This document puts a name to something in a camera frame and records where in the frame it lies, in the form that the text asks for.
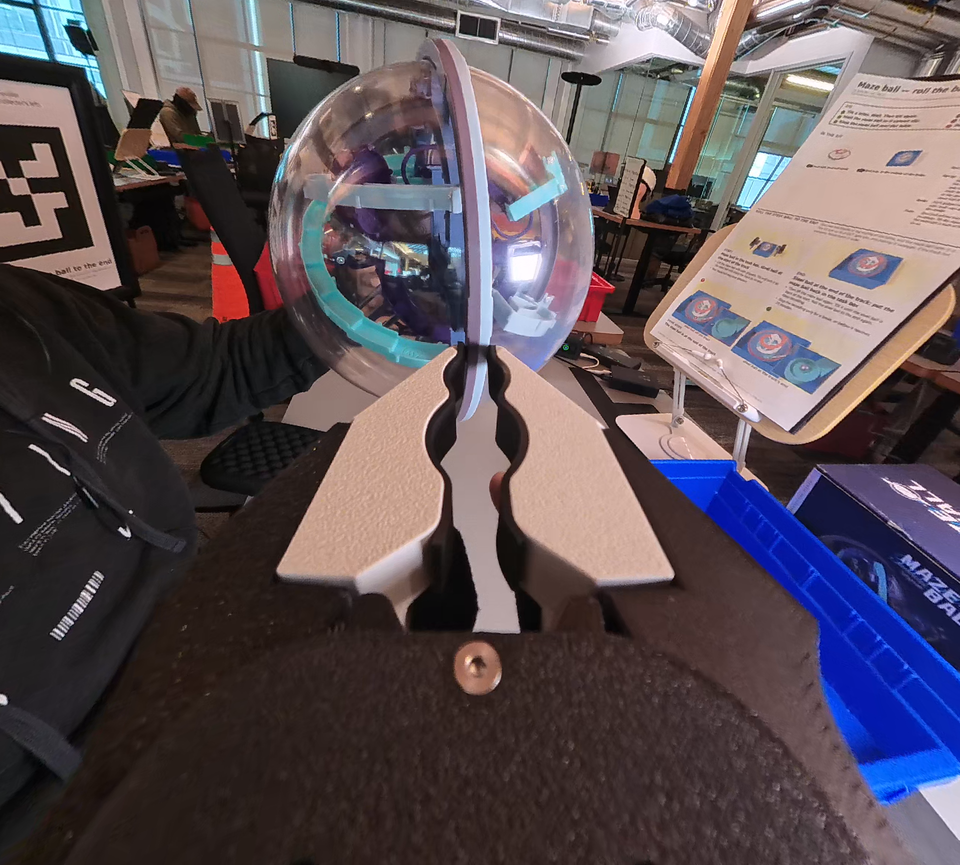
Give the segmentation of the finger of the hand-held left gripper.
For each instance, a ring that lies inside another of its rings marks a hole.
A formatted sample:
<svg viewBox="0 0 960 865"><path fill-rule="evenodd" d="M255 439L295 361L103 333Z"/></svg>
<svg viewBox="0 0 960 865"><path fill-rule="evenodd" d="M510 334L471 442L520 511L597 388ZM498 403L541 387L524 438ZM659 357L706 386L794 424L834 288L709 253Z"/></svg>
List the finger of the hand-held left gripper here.
<svg viewBox="0 0 960 865"><path fill-rule="evenodd" d="M184 147L178 150L178 158L211 232L220 239L241 276L252 314L268 311L254 276L267 243L266 231L243 199L222 152L215 147Z"/></svg>
<svg viewBox="0 0 960 865"><path fill-rule="evenodd" d="M294 395L284 412L285 425L327 432L336 425L349 424L377 401L377 397L327 371L307 391Z"/></svg>

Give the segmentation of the black white marker sign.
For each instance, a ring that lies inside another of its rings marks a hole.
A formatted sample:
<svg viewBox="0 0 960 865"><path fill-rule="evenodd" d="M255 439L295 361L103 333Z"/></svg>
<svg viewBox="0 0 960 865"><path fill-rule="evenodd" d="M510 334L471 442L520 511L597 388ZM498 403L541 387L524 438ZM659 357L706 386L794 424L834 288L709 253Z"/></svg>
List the black white marker sign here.
<svg viewBox="0 0 960 865"><path fill-rule="evenodd" d="M78 67L1 55L1 262L130 306L140 294L96 103Z"/></svg>

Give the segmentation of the light wooden board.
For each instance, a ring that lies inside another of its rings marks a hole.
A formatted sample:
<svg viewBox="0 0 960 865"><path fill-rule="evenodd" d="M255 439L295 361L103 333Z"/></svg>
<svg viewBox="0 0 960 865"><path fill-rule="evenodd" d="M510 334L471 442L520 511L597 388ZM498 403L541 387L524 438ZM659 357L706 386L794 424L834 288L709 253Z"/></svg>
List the light wooden board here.
<svg viewBox="0 0 960 865"><path fill-rule="evenodd" d="M747 427L824 436L951 317L958 75L857 75L651 316L648 347Z"/></svg>

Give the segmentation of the person's left forearm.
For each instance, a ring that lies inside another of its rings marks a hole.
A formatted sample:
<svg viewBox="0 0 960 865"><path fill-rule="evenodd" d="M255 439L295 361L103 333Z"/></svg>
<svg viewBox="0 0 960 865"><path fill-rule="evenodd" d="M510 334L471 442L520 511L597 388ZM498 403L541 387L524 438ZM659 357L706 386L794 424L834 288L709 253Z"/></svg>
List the person's left forearm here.
<svg viewBox="0 0 960 865"><path fill-rule="evenodd" d="M83 353L162 439L214 435L307 391L327 366L285 309L197 321L77 293Z"/></svg>

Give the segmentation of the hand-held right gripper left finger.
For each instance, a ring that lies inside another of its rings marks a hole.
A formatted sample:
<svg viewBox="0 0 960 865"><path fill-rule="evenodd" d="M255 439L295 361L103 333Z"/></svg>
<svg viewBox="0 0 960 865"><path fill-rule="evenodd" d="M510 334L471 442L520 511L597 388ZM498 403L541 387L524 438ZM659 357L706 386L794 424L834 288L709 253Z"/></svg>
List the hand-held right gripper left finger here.
<svg viewBox="0 0 960 865"><path fill-rule="evenodd" d="M443 350L354 417L278 564L278 579L386 599L403 628L450 566L450 480L440 461L455 431Z"/></svg>

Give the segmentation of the red plastic bin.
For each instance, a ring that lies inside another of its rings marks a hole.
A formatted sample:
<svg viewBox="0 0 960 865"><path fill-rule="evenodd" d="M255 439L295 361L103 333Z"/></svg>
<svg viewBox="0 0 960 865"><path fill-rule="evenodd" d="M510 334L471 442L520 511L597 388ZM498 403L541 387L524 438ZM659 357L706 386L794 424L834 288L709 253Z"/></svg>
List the red plastic bin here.
<svg viewBox="0 0 960 865"><path fill-rule="evenodd" d="M607 281L596 271L592 272L582 309L577 319L578 324L596 324L609 295L612 295L615 291L614 284Z"/></svg>

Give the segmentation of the wooden support post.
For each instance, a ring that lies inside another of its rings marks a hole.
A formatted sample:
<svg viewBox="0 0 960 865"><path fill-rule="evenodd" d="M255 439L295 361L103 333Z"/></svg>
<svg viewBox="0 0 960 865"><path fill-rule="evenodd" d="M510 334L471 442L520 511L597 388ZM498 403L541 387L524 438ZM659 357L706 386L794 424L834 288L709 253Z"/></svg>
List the wooden support post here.
<svg viewBox="0 0 960 865"><path fill-rule="evenodd" d="M686 192L713 126L738 43L756 0L723 0L665 189Z"/></svg>

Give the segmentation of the blue plastic bin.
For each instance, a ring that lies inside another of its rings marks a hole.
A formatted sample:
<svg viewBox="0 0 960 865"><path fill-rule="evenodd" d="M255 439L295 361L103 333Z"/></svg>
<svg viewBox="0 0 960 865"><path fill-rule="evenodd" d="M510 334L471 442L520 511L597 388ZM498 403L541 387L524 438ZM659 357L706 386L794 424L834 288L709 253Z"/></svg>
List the blue plastic bin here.
<svg viewBox="0 0 960 865"><path fill-rule="evenodd" d="M957 780L956 669L732 460L653 465L817 620L822 690L875 798Z"/></svg>

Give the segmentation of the clear plastic maze ball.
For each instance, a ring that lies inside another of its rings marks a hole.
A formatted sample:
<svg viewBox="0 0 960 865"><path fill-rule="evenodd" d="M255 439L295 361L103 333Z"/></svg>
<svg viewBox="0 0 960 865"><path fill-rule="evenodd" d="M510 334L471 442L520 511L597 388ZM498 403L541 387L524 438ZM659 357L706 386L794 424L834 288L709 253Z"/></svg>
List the clear plastic maze ball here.
<svg viewBox="0 0 960 865"><path fill-rule="evenodd" d="M592 284L591 203L568 144L446 39L313 108L269 222L277 290L320 361L381 397L463 351L461 421L488 391L486 349L539 371Z"/></svg>

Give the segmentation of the black printed hoodie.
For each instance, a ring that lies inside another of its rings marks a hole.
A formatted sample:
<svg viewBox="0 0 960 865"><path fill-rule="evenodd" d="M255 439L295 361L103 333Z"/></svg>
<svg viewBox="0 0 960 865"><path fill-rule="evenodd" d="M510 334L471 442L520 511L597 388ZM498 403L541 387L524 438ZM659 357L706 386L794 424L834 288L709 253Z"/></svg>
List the black printed hoodie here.
<svg viewBox="0 0 960 865"><path fill-rule="evenodd" d="M75 744L196 551L186 484L130 377L130 310L2 266L2 806Z"/></svg>

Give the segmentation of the dark blue box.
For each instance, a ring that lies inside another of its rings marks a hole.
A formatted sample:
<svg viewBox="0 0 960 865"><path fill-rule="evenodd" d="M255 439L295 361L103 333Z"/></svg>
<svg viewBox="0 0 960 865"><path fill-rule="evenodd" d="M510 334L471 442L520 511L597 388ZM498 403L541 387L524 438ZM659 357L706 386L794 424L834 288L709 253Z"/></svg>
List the dark blue box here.
<svg viewBox="0 0 960 865"><path fill-rule="evenodd" d="M931 465L820 464L794 517L959 668L959 485Z"/></svg>

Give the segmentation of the black mesh pad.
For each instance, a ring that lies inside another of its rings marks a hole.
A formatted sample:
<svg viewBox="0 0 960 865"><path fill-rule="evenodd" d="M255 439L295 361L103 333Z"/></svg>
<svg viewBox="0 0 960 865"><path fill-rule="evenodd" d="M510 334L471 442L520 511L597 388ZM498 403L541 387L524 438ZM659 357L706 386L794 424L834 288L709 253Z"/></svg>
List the black mesh pad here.
<svg viewBox="0 0 960 865"><path fill-rule="evenodd" d="M255 497L325 436L321 430L264 417L249 421L204 457L199 479L216 492Z"/></svg>

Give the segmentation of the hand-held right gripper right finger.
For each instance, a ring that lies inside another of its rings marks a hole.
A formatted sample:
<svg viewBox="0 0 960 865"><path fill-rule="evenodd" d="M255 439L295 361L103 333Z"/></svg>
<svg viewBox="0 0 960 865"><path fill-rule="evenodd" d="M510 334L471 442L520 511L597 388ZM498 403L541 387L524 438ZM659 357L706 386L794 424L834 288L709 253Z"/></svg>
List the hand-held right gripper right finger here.
<svg viewBox="0 0 960 865"><path fill-rule="evenodd" d="M606 425L506 349L490 349L486 368L509 460L496 554L519 625L555 626L573 599L672 582Z"/></svg>

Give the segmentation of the orange traffic cone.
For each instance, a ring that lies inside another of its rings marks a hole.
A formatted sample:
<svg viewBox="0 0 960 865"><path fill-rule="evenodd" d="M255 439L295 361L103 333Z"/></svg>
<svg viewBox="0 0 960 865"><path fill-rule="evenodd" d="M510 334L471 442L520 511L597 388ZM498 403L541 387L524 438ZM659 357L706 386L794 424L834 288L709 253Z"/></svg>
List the orange traffic cone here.
<svg viewBox="0 0 960 865"><path fill-rule="evenodd" d="M251 316L254 311L240 273L227 255L226 247L217 237L211 238L211 302L213 318L219 322L239 320ZM270 255L270 247L265 243L261 255L254 267L253 275L256 288L266 310L282 308L282 296L276 283Z"/></svg>

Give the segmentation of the black wall screen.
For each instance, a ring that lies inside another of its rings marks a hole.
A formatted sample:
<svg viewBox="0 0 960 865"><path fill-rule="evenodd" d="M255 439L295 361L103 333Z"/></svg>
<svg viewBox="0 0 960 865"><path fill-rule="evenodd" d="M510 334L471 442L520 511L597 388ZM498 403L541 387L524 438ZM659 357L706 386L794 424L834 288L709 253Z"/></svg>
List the black wall screen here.
<svg viewBox="0 0 960 865"><path fill-rule="evenodd" d="M271 112L283 140L294 137L318 103L361 73L356 65L308 55L293 60L267 57L266 65Z"/></svg>

